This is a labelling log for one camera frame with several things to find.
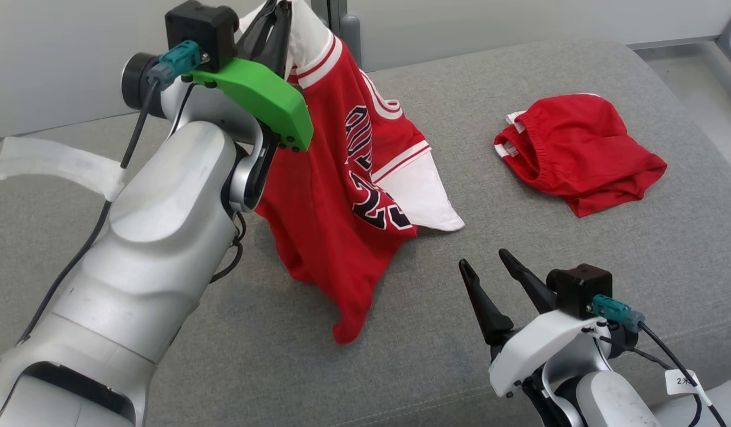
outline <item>folded red garment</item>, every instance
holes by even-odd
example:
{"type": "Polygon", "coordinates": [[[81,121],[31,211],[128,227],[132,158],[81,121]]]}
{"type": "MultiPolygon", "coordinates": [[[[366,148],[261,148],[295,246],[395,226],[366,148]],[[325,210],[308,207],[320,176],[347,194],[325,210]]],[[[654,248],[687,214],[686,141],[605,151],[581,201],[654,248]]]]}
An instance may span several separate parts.
{"type": "Polygon", "coordinates": [[[494,145],[524,182],[563,197],[579,218],[642,200],[667,167],[628,135],[611,103],[591,94],[538,100],[494,145]]]}

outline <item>jersey number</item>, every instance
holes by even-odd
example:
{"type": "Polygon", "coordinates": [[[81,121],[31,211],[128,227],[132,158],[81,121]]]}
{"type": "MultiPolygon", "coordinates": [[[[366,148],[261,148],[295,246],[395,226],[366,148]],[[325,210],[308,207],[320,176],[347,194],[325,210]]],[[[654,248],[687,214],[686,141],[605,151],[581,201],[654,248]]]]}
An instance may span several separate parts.
{"type": "Polygon", "coordinates": [[[371,226],[381,230],[387,229],[387,213],[389,215],[389,221],[392,222],[392,225],[396,229],[406,230],[412,227],[410,219],[405,216],[405,213],[399,206],[389,205],[386,208],[379,208],[379,205],[381,205],[381,192],[373,184],[360,178],[358,174],[352,171],[349,173],[349,178],[352,179],[352,183],[355,184],[358,190],[368,192],[368,198],[365,199],[365,202],[354,203],[352,205],[352,211],[355,212],[355,215],[362,218],[368,224],[371,224],[371,226]]]}

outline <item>black motor cap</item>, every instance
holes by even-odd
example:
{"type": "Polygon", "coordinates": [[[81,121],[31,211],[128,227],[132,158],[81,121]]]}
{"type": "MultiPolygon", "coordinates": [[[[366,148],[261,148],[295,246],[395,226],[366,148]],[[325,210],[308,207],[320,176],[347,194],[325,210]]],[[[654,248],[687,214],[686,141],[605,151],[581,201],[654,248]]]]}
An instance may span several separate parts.
{"type": "MultiPolygon", "coordinates": [[[[159,63],[159,57],[149,53],[137,53],[132,56],[123,68],[123,75],[120,79],[120,91],[123,101],[130,108],[141,110],[143,99],[149,91],[149,82],[146,81],[146,72],[159,63]]],[[[159,99],[159,90],[154,92],[154,99],[149,108],[149,114],[160,119],[165,119],[162,111],[162,103],[159,99]]]]}

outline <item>red clothing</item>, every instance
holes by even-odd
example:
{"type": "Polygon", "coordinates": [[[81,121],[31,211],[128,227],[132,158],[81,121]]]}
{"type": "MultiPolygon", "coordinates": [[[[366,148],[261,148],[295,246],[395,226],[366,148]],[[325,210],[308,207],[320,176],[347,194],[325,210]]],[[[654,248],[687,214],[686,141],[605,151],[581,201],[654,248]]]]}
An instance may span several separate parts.
{"type": "Polygon", "coordinates": [[[578,217],[642,200],[666,163],[631,138],[615,107],[598,95],[538,100],[494,141],[529,186],[562,196],[578,217]]]}
{"type": "Polygon", "coordinates": [[[381,99],[341,40],[331,35],[324,52],[295,70],[315,129],[310,149],[276,152],[257,213],[293,278],[315,283],[339,306],[334,338],[349,343],[392,256],[416,235],[374,182],[430,148],[400,104],[381,99]]]}

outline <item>red and white jersey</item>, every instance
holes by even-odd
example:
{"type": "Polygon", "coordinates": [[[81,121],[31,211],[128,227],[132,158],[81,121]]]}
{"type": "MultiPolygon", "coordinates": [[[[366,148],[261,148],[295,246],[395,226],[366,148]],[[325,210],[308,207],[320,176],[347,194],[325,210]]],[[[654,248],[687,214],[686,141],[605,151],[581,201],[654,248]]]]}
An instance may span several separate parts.
{"type": "Polygon", "coordinates": [[[400,103],[381,97],[304,2],[294,7],[289,81],[303,90],[314,136],[306,153],[276,151],[257,213],[293,278],[315,283],[339,306],[334,337],[349,343],[415,226],[457,230],[463,222],[400,103]]]}

